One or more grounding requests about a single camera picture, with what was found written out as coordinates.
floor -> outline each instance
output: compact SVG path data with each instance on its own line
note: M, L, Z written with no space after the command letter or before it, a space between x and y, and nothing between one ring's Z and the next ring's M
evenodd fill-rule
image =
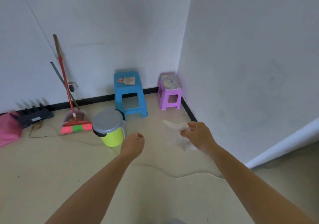
M192 223L253 223L221 177L198 150L184 152L166 145L163 120L189 121L185 110L159 109L156 94L146 95L148 117L127 117L126 133L146 138L143 153L126 171L102 223L163 224L178 218ZM136 101L124 99L131 105ZM83 106L94 116L113 101ZM0 223L44 223L93 174L119 152L102 144L92 132L56 136L67 110L54 112L29 138L0 148ZM256 173L319 221L319 148L269 163ZM211 174L188 174L209 172Z

electrical cord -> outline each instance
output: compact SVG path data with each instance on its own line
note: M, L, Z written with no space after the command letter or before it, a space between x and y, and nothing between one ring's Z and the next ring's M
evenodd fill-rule
M61 136L65 136L65 135L62 135L62 134L57 134L57 135L47 135L47 136L40 136L40 137L31 137L32 132L33 132L33 129L31 128L30 134L29 134L29 138L44 138L44 137L61 137ZM79 142L79 143L85 144L87 146L106 147L106 146L102 146L102 145L91 145L91 144L88 144L86 142L82 142L82 141L78 141L78 140L75 140L73 142ZM111 151L114 152L114 154L116 156L118 156L118 153L115 151L114 148L111 148L111 147L107 147L107 148L109 148ZM214 176L214 177L216 177L218 179L225 180L224 178L218 177L217 175L209 173L209 172L195 172L195 173L190 173L190 174L186 174L186 175L182 175L182 176L173 176L170 173L166 172L165 170L163 170L163 169L161 169L161 168L159 168L157 166L153 166L151 164L142 164L141 163L141 164L132 164L131 166L152 168L152 169L155 169L157 171L162 172L163 174L165 174L168 177L173 178L173 179L182 179L182 178L186 178L186 177L189 177L189 176L192 176L192 175L197 175L197 174L209 174L209 175L212 175L212 176Z

person's left arm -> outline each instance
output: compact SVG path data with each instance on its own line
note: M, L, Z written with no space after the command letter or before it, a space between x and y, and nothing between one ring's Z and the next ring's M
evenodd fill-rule
M119 182L129 164L141 154L144 142L141 133L128 135L120 154L71 195L46 224L101 223Z

person's left hand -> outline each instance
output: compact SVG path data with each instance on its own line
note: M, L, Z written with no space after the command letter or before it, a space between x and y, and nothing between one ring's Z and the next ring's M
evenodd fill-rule
M139 132L129 134L123 141L119 156L129 161L136 159L143 151L145 143L144 136Z

plastic bag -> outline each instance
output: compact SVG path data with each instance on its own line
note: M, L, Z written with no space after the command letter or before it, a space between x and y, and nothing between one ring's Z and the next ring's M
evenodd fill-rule
M187 125L187 123L175 125L166 120L164 120L163 122L167 126L165 136L167 137L168 146L178 146L181 147L184 151L186 151L186 149L197 149L186 137L182 137L180 135L180 132L183 130L190 131L190 128Z

